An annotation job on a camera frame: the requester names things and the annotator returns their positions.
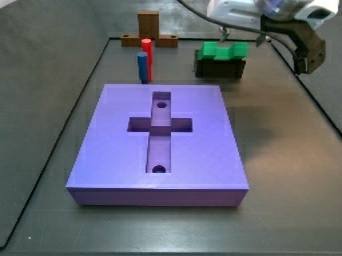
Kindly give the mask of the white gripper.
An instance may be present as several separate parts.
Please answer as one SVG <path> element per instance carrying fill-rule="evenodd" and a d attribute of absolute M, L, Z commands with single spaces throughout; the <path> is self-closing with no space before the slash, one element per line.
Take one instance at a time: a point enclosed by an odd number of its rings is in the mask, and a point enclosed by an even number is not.
<path fill-rule="evenodd" d="M 262 30 L 262 15 L 266 13 L 268 0 L 210 0 L 207 17 L 223 22 L 219 27 L 220 42 L 226 42 L 230 36 L 230 28 L 259 33 L 256 47 L 266 41 Z"/>

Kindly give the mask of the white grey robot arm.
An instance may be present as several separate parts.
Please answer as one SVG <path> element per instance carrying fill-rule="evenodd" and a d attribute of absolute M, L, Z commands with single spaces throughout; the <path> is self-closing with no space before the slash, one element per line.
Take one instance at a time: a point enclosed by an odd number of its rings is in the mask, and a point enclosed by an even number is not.
<path fill-rule="evenodd" d="M 323 45 L 315 29 L 338 12 L 339 0 L 210 0 L 207 17 L 263 35 L 286 35 L 298 49 L 311 50 Z"/>

